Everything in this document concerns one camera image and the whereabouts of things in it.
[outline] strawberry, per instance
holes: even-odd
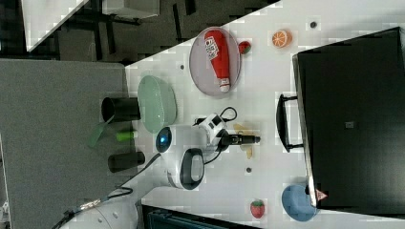
[[[260,219],[265,214],[265,204],[261,200],[255,200],[250,203],[250,212],[253,217]]]
[[[243,41],[238,45],[239,53],[246,54],[250,51],[250,43],[248,41]]]

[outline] black cup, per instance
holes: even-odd
[[[102,100],[101,114],[104,121],[122,122],[140,120],[139,104],[137,98],[110,98]]]
[[[108,157],[108,168],[111,173],[131,169],[145,163],[143,152],[112,155]]]

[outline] ketchup bottle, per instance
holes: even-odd
[[[217,78],[220,80],[221,92],[229,91],[229,53],[226,44],[226,37],[221,31],[208,31],[205,36],[205,49],[208,58],[211,60]]]

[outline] warning label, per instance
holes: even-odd
[[[318,201],[321,201],[322,199],[328,197],[328,195],[326,195],[325,193],[323,193],[317,189],[315,191],[316,191],[316,199],[318,199]]]
[[[205,49],[206,53],[208,53],[209,60],[212,60],[213,58],[218,56],[219,49],[213,36],[207,37],[205,39]]]

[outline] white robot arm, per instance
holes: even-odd
[[[225,129],[227,120],[230,119],[211,114],[196,120],[194,126],[163,128],[156,137],[159,153],[142,171],[108,197],[68,211],[53,229],[136,229],[138,212],[135,204],[154,188],[169,186],[193,190],[203,180],[204,164],[212,161],[204,161],[205,157],[214,152],[218,152],[218,156],[229,145],[260,141],[257,136],[229,135]]]

